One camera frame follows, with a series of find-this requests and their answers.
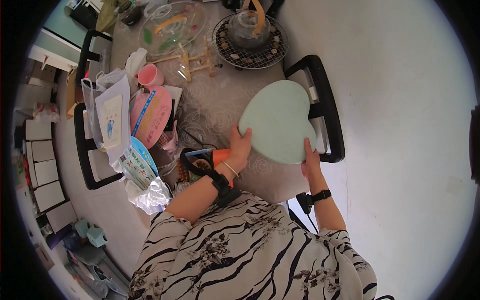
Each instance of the table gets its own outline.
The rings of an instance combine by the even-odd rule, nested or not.
[[[202,36],[211,41],[215,25],[223,17],[231,14],[220,2],[204,3],[209,19],[204,29],[191,47],[191,55],[202,51]],[[138,34],[143,21],[133,28],[117,22],[113,33],[113,45],[110,57],[110,69],[123,68],[130,53],[139,48]],[[261,70],[238,71],[235,67],[222,62],[222,68],[216,68],[215,77],[209,77],[207,71],[193,73],[192,81],[187,83],[175,75],[179,67],[178,60],[168,60],[156,64],[165,74],[165,84],[183,88],[182,101],[176,117],[178,128],[182,128],[204,143],[214,144],[219,149],[229,147],[231,126],[238,122],[252,97],[266,85],[284,80],[282,64]],[[200,149],[183,130],[179,130],[179,146]],[[171,161],[163,150],[152,147],[150,153],[157,166]],[[175,179],[167,178],[173,187]],[[303,178],[300,165],[280,165],[259,155],[252,149],[248,165],[236,183],[246,190],[271,203],[279,203],[294,198],[298,193],[309,190]]]

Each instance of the black and white patterned shirt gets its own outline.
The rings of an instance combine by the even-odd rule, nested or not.
[[[157,215],[128,299],[371,300],[376,286],[346,231],[310,233],[283,206],[243,192],[193,226]]]

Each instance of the green leaf decoration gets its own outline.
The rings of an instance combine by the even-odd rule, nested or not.
[[[147,45],[152,43],[152,33],[146,28],[144,28],[144,41]]]

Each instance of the wire rack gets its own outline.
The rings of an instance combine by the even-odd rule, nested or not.
[[[228,37],[227,25],[231,14],[217,23],[213,30],[213,45],[218,55],[226,62],[242,69],[263,69],[273,66],[283,59],[288,51],[288,36],[274,18],[265,16],[271,24],[270,36],[262,46],[254,49],[240,48]]]

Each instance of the person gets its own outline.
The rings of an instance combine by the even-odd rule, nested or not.
[[[230,155],[215,170],[229,181],[247,165],[252,130],[232,127]],[[301,170],[312,194],[328,190],[318,152],[304,142]],[[284,206],[242,192],[224,208],[209,176],[155,216],[128,299],[365,299],[376,293],[372,267],[352,249],[332,197],[314,205],[318,234]]]

